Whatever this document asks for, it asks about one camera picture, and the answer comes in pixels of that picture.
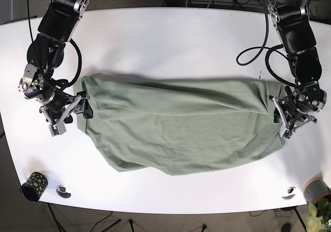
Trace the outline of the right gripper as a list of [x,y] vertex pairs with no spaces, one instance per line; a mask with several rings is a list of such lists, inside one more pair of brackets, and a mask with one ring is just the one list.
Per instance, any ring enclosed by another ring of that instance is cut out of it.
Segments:
[[92,119],[93,109],[88,99],[86,91],[77,93],[73,98],[55,95],[52,101],[43,103],[39,113],[44,114],[49,125],[73,123],[72,113],[82,114],[85,119]]

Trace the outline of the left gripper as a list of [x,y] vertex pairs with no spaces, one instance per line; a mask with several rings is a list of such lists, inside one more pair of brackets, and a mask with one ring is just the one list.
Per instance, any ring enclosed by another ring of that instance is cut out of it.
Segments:
[[298,89],[292,90],[290,86],[285,87],[285,95],[274,97],[268,95],[267,98],[275,105],[274,123],[282,123],[280,131],[284,129],[292,130],[293,134],[302,126],[318,120],[311,115],[318,109],[311,105],[308,96]]

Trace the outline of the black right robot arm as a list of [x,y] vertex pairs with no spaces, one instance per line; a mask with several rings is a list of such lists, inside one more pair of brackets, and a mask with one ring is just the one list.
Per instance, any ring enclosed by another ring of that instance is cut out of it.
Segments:
[[[72,123],[72,113],[93,117],[85,91],[75,96],[65,92],[79,78],[82,70],[82,54],[72,39],[72,34],[89,0],[50,0],[43,16],[38,35],[32,39],[27,51],[27,65],[20,80],[19,90],[25,99],[35,99],[41,104],[40,113],[49,122],[53,136],[66,132],[65,125]],[[78,68],[74,78],[55,80],[52,75],[64,59],[64,49],[69,42],[78,56]]]

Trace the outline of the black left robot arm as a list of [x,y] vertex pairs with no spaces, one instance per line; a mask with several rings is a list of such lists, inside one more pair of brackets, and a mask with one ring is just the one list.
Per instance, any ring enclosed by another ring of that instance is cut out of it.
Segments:
[[[282,137],[290,139],[303,125],[317,119],[312,115],[326,104],[327,94],[320,88],[322,75],[316,40],[309,24],[309,0],[268,0],[268,9],[273,19],[281,45],[270,48],[265,63],[270,74],[285,85],[285,95],[270,97],[275,104],[275,118],[282,120]],[[269,64],[272,52],[284,49],[294,83],[278,77]]]

